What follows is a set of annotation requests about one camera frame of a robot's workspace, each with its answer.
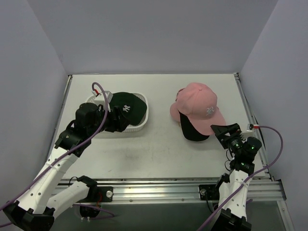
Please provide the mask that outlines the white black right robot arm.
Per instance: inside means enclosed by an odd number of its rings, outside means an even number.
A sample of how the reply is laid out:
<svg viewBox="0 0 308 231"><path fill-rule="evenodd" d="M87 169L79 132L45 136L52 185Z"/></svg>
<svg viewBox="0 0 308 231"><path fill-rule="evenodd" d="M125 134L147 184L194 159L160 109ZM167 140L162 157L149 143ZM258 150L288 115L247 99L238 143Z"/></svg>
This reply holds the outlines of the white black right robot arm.
<svg viewBox="0 0 308 231"><path fill-rule="evenodd" d="M246 201L248 187L254 173L254 159L262 143L259 139L244 137L238 124L211 126L222 147L231 153L229 173L223 174L214 186L219 198L218 212L209 223L211 231L250 231Z"/></svg>

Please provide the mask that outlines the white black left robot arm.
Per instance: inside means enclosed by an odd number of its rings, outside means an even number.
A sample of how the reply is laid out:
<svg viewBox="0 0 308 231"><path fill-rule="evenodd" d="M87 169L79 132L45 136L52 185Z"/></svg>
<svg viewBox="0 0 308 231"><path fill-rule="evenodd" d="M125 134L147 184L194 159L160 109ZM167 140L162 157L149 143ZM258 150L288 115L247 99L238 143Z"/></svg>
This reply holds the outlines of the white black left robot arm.
<svg viewBox="0 0 308 231"><path fill-rule="evenodd" d="M55 196L52 193L67 170L81 157L98 133L122 132L130 124L121 109L83 103L65 130L39 174L26 189L1 210L10 222L24 231L48 231L55 219L79 201L97 202L102 191L97 181L81 176Z"/></svg>

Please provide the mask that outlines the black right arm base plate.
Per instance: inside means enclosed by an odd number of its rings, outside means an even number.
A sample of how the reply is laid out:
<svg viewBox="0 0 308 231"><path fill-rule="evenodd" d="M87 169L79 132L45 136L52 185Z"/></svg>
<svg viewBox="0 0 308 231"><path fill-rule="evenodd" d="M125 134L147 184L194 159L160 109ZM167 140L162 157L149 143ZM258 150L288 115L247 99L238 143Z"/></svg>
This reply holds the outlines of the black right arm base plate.
<svg viewBox="0 0 308 231"><path fill-rule="evenodd" d="M219 190L215 184L201 184L198 186L199 196L202 201L208 200L219 200Z"/></svg>

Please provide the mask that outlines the dark green baseball cap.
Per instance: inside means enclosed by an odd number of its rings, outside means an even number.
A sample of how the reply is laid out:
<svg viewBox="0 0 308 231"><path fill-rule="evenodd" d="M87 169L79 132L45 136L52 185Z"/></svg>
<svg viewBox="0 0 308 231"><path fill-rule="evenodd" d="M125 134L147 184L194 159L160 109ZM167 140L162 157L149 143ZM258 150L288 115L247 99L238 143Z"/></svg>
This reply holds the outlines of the dark green baseball cap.
<svg viewBox="0 0 308 231"><path fill-rule="evenodd" d="M111 108L118 107L133 126L141 123L147 111L146 103L129 92L114 93L109 104Z"/></svg>

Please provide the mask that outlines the black baseball cap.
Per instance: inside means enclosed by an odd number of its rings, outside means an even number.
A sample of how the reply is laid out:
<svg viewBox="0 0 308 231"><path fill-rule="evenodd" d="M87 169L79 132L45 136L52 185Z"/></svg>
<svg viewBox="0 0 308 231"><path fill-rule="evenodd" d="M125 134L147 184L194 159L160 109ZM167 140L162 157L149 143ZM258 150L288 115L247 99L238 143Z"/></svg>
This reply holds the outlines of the black baseball cap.
<svg viewBox="0 0 308 231"><path fill-rule="evenodd" d="M189 141L200 142L200 141L205 141L210 137L209 135L203 135L200 132L198 132L196 128L192 125L192 123L189 121L186 115L182 114L181 112L179 112L179 115L180 115L180 127L185 139Z"/></svg>

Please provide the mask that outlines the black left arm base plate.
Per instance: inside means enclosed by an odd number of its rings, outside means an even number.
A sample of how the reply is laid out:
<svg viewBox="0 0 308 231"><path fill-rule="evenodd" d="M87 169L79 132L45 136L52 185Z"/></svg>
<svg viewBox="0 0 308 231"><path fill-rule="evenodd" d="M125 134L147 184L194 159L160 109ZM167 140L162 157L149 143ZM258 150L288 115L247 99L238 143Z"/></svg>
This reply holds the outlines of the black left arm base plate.
<svg viewBox="0 0 308 231"><path fill-rule="evenodd" d="M82 203L108 203L113 200L113 187L96 186L90 187L88 195L80 200Z"/></svg>

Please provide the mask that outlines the plain pink baseball cap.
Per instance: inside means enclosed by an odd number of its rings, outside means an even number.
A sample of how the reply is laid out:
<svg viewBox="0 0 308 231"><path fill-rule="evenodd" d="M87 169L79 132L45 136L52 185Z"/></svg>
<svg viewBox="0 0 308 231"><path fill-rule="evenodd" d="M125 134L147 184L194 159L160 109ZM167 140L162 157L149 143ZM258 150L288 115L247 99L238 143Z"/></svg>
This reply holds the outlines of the plain pink baseball cap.
<svg viewBox="0 0 308 231"><path fill-rule="evenodd" d="M183 90L184 88L180 89L176 95L175 101L172 103L170 107L170 115L172 119L178 123L180 123L180 113L179 110L182 109L184 104L184 98L183 98Z"/></svg>

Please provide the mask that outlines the pink cap with white logo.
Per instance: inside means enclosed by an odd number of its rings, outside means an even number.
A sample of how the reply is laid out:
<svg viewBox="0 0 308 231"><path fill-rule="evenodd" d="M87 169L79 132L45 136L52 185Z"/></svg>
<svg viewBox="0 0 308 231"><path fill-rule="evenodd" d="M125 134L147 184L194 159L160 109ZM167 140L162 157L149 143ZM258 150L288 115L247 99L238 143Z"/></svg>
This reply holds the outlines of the pink cap with white logo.
<svg viewBox="0 0 308 231"><path fill-rule="evenodd" d="M179 112L186 115L201 134L214 134L211 125L226 125L217 106L217 95L207 85L195 82L188 84L183 90L183 98L184 104Z"/></svg>

